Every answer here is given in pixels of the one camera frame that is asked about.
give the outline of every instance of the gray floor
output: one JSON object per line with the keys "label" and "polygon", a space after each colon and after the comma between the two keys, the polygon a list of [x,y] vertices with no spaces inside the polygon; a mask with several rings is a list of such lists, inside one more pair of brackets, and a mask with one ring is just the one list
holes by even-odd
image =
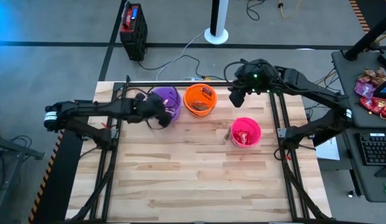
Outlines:
{"label": "gray floor", "polygon": [[[0,0],[0,40],[34,42],[108,42],[121,0],[16,1]],[[149,42],[187,43],[209,26],[210,1],[140,0],[149,26]],[[295,2],[286,4],[291,13]],[[282,19],[276,0],[257,6],[261,19],[250,20],[246,0],[230,0],[226,29],[228,43],[234,44],[316,44],[349,45],[363,31],[348,0],[302,1],[299,13]],[[204,43],[204,38],[197,39]],[[149,49],[142,62],[159,66],[177,56],[181,49]],[[44,107],[63,100],[92,99],[106,48],[101,47],[0,47],[0,132],[10,139],[27,134],[32,147],[45,151],[42,161],[28,160],[22,168],[22,182],[10,203],[13,219],[27,220],[38,186],[53,149],[54,133],[43,127]],[[223,67],[240,58],[265,58],[270,63],[296,68],[311,81],[331,69],[327,50],[246,50],[188,49],[201,60],[198,72],[223,75]],[[195,76],[196,62],[183,58],[159,76],[159,80],[180,80]],[[228,77],[235,71],[231,67]],[[157,72],[141,69],[127,59],[122,48],[115,48],[109,63],[107,81],[154,80]],[[333,88],[340,88],[336,82]],[[306,106],[313,103],[304,99]],[[312,119],[325,110],[315,109]],[[369,203],[348,198],[352,189],[349,174],[323,171],[323,180],[333,216],[340,220],[386,223],[386,203]]]}

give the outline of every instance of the wooden table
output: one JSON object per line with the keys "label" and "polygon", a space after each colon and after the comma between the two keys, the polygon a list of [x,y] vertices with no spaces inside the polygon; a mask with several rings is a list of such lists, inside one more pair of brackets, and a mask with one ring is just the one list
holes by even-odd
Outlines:
{"label": "wooden table", "polygon": [[[99,82],[94,100],[110,101],[113,85]],[[184,89],[178,88],[181,95]],[[109,222],[291,220],[281,162],[273,157],[278,144],[269,95],[246,96],[243,106],[235,108],[226,87],[215,90],[218,103],[205,118],[193,117],[182,105],[178,121],[163,130],[151,130],[146,123],[122,124]],[[127,95],[136,93],[131,90]],[[305,124],[301,97],[286,95],[285,101],[291,125]],[[260,143],[250,149],[223,141],[233,120],[244,116],[262,127]],[[102,128],[106,119],[90,118],[89,124]],[[308,139],[301,144],[313,146]],[[92,141],[84,143],[82,153],[93,147]],[[299,148],[296,153],[306,192],[331,216],[315,151]],[[95,150],[80,160],[67,218],[74,216],[93,192],[99,158],[100,150]],[[294,197],[301,217],[296,191]]]}

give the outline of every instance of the black keyboard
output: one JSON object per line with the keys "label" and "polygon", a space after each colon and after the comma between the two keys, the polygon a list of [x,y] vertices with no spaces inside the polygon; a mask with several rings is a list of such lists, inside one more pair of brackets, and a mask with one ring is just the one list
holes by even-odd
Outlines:
{"label": "black keyboard", "polygon": [[386,136],[355,134],[365,166],[386,166]]}

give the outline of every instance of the desk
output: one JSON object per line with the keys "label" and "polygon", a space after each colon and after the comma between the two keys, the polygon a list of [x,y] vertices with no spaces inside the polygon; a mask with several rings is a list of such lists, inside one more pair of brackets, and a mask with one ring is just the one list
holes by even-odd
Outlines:
{"label": "desk", "polygon": [[351,128],[343,133],[347,150],[351,155],[351,164],[354,177],[357,180],[358,188],[370,202],[386,202],[384,183],[386,178],[375,177],[374,174],[382,167],[364,166],[362,163],[359,148],[354,139],[355,133],[385,133],[386,121],[378,116],[369,115],[368,112],[358,104],[359,97],[354,93],[354,85],[357,77],[364,71],[364,68],[378,69],[381,64],[377,61],[379,53],[365,52],[359,54],[356,61],[349,62],[344,59],[341,52],[333,52],[332,58],[335,69],[344,94],[349,96],[349,106],[352,110],[354,124],[357,128]]}
{"label": "desk", "polygon": [[[114,82],[99,82],[94,100],[110,101]],[[268,94],[246,96],[233,107],[226,87],[215,87],[218,102],[205,118],[182,105],[175,124],[151,130],[145,123],[123,122],[116,160],[109,222],[266,222],[290,221],[281,163]],[[185,88],[178,88],[181,95]],[[128,91],[128,96],[137,92]],[[291,125],[307,122],[300,96],[285,96]],[[260,144],[237,149],[223,137],[235,118],[247,116],[262,127]],[[105,117],[89,118],[102,128]],[[312,146],[305,139],[302,144]],[[85,142],[84,153],[94,147]],[[315,151],[296,150],[303,185],[314,203],[331,216]],[[66,218],[74,216],[91,195],[100,151],[78,163]],[[302,216],[294,192],[299,216]],[[101,212],[99,199],[98,215]]]}

